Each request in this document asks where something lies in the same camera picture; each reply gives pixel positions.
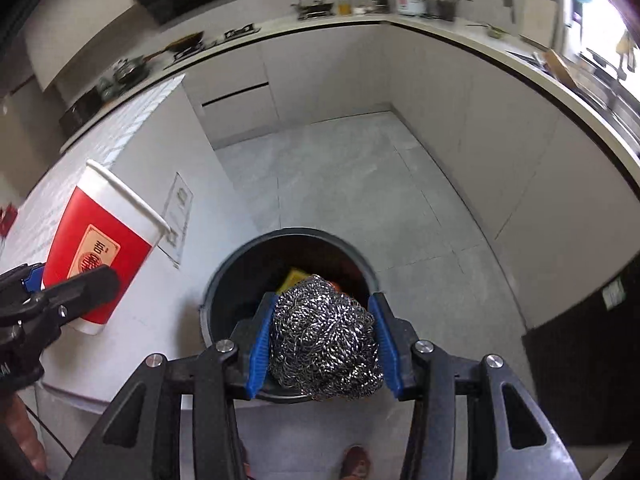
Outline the person's left hand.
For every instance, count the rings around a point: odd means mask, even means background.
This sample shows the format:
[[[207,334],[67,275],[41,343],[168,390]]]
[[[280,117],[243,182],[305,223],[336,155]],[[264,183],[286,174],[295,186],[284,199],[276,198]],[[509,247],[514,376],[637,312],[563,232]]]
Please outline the person's left hand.
[[[6,425],[32,466],[40,474],[47,472],[47,456],[42,443],[38,439],[35,426],[28,417],[22,399],[14,394],[1,409],[1,422]]]

